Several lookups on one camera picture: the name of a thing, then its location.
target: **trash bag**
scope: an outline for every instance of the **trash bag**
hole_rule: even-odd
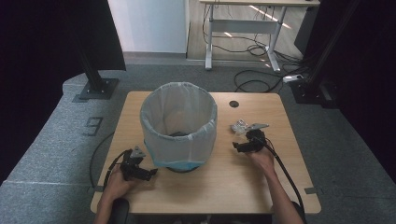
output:
[[[213,97],[189,82],[171,82],[143,102],[140,123],[154,165],[190,171],[210,157],[218,108]]]

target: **white wall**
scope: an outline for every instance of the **white wall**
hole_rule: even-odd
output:
[[[186,53],[188,0],[108,0],[124,52]]]

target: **person's left hand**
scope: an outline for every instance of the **person's left hand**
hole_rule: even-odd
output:
[[[117,164],[108,179],[107,186],[102,198],[114,201],[125,195],[130,189],[135,187],[140,181],[137,179],[124,180],[120,166]]]

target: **light floor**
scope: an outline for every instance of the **light floor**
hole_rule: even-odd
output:
[[[205,7],[199,1],[190,0],[190,36],[188,45],[188,59],[202,60],[205,58],[205,41],[203,34],[203,23],[205,10],[208,11],[209,6]],[[215,19],[235,19],[235,20],[271,20],[278,19],[281,7],[254,7],[254,6],[216,6],[214,10]],[[284,24],[280,31],[279,38],[276,42],[275,50],[287,54],[295,58],[303,58],[302,53],[294,46],[294,40],[297,36],[299,28],[304,18],[306,7],[288,7],[283,20]],[[208,16],[205,19],[204,31],[208,30]],[[249,46],[255,45],[252,40],[237,38],[238,36],[255,38],[255,34],[230,34],[233,38],[226,34],[214,33],[215,36],[223,36],[213,38],[213,45],[220,46],[231,51],[245,51]],[[269,35],[257,35],[257,40],[265,45],[269,43]],[[231,60],[231,61],[260,61],[267,60],[267,57],[253,56],[249,52],[228,52],[223,49],[213,48],[213,60]]]

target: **wooden table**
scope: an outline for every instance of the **wooden table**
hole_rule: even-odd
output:
[[[275,72],[280,72],[279,65],[276,61],[274,48],[279,36],[280,28],[285,18],[287,7],[318,7],[319,0],[200,0],[203,4],[210,5],[208,40],[206,45],[205,69],[212,68],[212,33],[229,32],[244,34],[269,34],[271,42],[265,48],[268,59]],[[238,5],[238,6],[273,6],[282,7],[280,18],[276,21],[239,21],[239,20],[218,20],[214,19],[214,5]]]
[[[103,186],[106,170],[122,151],[139,146],[147,157],[140,163],[144,169],[153,169],[152,160],[143,143],[140,125],[140,107],[148,91],[132,91],[122,109],[119,124],[108,151],[104,170],[98,185]],[[297,145],[282,102],[274,93],[211,92],[218,105],[217,139],[208,162],[186,174],[160,168],[148,182],[144,181],[129,192],[130,212],[136,214],[257,214],[272,213],[272,201],[262,174],[243,153],[233,148],[234,134],[230,125],[243,119],[247,123],[268,123],[263,129],[275,146],[277,154],[290,172],[300,191],[305,212],[320,211],[316,194],[306,194],[313,188],[304,159]],[[230,107],[237,101],[237,108]],[[279,179],[290,198],[298,202],[295,193],[276,164]],[[95,192],[91,210],[101,192]]]

